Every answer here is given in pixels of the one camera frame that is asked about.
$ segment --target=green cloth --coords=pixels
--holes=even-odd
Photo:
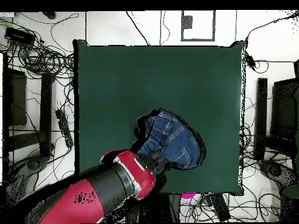
[[[129,149],[139,116],[165,109],[203,139],[202,166],[171,170],[162,193],[241,195],[241,51],[228,47],[87,47],[78,41],[80,172],[111,149]]]

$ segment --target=white floor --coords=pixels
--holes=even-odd
[[[142,11],[142,12],[128,12],[133,18],[136,25],[151,45],[160,44],[160,10],[158,11]],[[161,28],[161,43],[168,46],[190,46],[190,45],[209,45],[209,46],[230,46],[235,40],[244,40],[248,33],[255,27],[264,25],[272,20],[285,17],[290,12],[286,10],[217,10],[216,11],[216,30],[215,30],[215,42],[181,42],[180,41],[180,16],[181,11],[162,11],[162,28]],[[73,39],[86,39],[89,45],[127,45],[127,46],[144,46],[146,45],[144,39],[136,30],[129,17],[125,12],[57,12],[55,20],[47,19],[41,12],[23,13],[25,16],[17,13],[13,20],[11,18],[5,18],[5,20],[13,21],[14,24],[5,23],[0,20],[0,44],[7,44],[4,39],[5,26],[13,26],[20,28],[21,25],[28,29],[34,30],[41,35],[41,39],[44,41],[45,46],[55,46],[58,52],[62,51],[69,55],[72,53],[72,41]],[[290,79],[294,77],[293,63],[291,62],[279,62],[279,61],[296,61],[299,59],[299,27],[297,20],[282,20],[275,24],[270,24],[260,29],[256,29],[249,36],[249,45],[247,52],[253,56],[255,60],[268,60],[269,69],[259,74],[246,67],[246,101],[245,108],[255,103],[256,97],[256,82],[259,77],[268,78],[268,97],[272,95],[272,86],[275,81],[283,79]],[[13,58],[14,68],[20,64],[18,58]],[[266,63],[262,62],[259,68],[259,72],[263,72]],[[59,79],[60,83],[66,85],[69,83],[67,75],[63,75],[64,79]],[[65,102],[64,87],[59,82],[53,83],[53,108],[57,109],[60,103]],[[27,99],[36,98],[40,102],[40,79],[28,79],[27,80]],[[271,100],[268,101],[269,114],[271,111]],[[39,130],[39,117],[40,106],[36,101],[28,100],[26,111],[33,121],[33,124]],[[65,108],[67,115],[69,116],[68,122],[70,130],[74,129],[74,107],[72,105]],[[245,122],[252,125],[255,115],[255,108],[251,107],[246,111]],[[24,127],[14,127],[14,131],[11,131],[11,135],[17,135],[25,133],[25,131],[32,130],[33,127],[30,121],[27,121],[27,125]],[[269,130],[270,120],[268,121],[267,128]],[[57,119],[53,111],[52,117],[52,141],[55,142],[57,138],[61,136],[58,128]],[[251,133],[254,134],[254,123],[251,127]],[[10,159],[14,162],[25,158],[31,151],[38,148],[38,145],[33,145],[27,148],[19,149],[10,154]],[[63,138],[60,138],[56,143],[55,157],[59,157],[65,154],[67,147]],[[37,182],[37,188],[41,188],[46,184],[55,183],[61,180],[62,177],[71,175],[74,171],[74,152],[71,151],[63,159],[56,160],[47,166],[39,175]],[[271,157],[271,153],[266,154],[268,158]],[[253,161],[248,159],[245,162],[251,164]],[[33,189],[33,185],[36,181],[36,176],[32,176],[30,179],[27,194],[30,194]],[[260,212],[257,212],[255,197],[248,190],[250,189],[257,198],[264,193],[278,194],[275,183],[264,178],[259,170],[256,170],[254,166],[247,167],[243,173],[243,184],[246,186],[245,195],[242,197],[230,196],[230,209],[233,218],[243,218],[243,221],[263,221]],[[196,205],[195,199],[192,199],[192,204]],[[183,199],[183,202],[190,203],[190,199]],[[276,207],[279,208],[279,200],[276,197],[267,195],[261,199],[261,204],[264,207]],[[213,217],[214,214],[208,210],[206,214],[201,213],[200,216],[184,218],[183,215],[190,215],[190,206],[181,207],[181,222],[194,222],[199,220],[208,219],[207,215],[210,215],[213,221],[217,221]],[[278,218],[269,213],[268,216],[264,216],[266,221],[277,221]]]

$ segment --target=black cylindrical joint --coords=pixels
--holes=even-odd
[[[97,193],[105,215],[110,214],[134,193],[134,185],[125,169],[118,163],[87,178]]]

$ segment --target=blue denim fabric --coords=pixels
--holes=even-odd
[[[193,134],[173,114],[161,110],[158,115],[147,118],[145,136],[148,139],[138,151],[139,157],[148,157],[161,150],[159,158],[176,163],[179,169],[197,167],[200,157],[197,142]],[[154,173],[159,174],[163,169],[164,164],[158,165]]]

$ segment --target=pink object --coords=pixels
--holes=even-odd
[[[189,198],[192,198],[196,195],[196,193],[184,193],[182,194],[182,198],[188,200]]]

